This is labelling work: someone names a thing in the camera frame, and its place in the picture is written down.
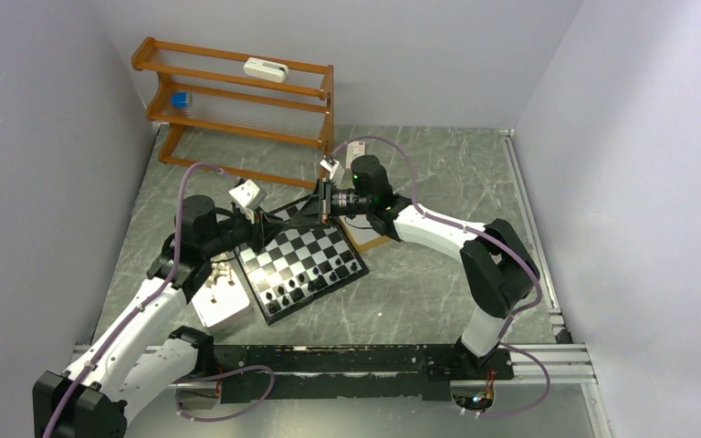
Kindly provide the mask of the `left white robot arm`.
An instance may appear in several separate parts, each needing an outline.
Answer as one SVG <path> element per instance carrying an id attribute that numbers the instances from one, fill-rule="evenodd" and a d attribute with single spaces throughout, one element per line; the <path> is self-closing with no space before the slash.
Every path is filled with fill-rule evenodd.
<path id="1" fill-rule="evenodd" d="M 34 384 L 35 436 L 122 437 L 170 384 L 214 372 L 213 338 L 199 329 L 178 328 L 153 354 L 146 349 L 204 286 L 214 257 L 241 245 L 261 250 L 287 223 L 193 195 L 178 203 L 174 224 L 134 298 L 104 334 L 62 372 L 46 371 Z"/>

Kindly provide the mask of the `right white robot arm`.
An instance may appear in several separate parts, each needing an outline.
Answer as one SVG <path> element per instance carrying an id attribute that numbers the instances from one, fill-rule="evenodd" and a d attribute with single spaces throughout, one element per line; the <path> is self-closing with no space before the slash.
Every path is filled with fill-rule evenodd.
<path id="1" fill-rule="evenodd" d="M 337 216 L 363 214 L 378 235 L 422 245 L 460 262 L 476 307 L 457 341 L 455 363 L 464 376 L 479 377 L 489 368 L 490 353 L 499 345 L 515 306 L 539 283 L 539 270 L 518 234 L 504 220 L 461 224 L 395 193 L 373 155 L 356 158 L 350 172 L 350 189 L 319 180 L 287 226 L 326 227 Z"/>

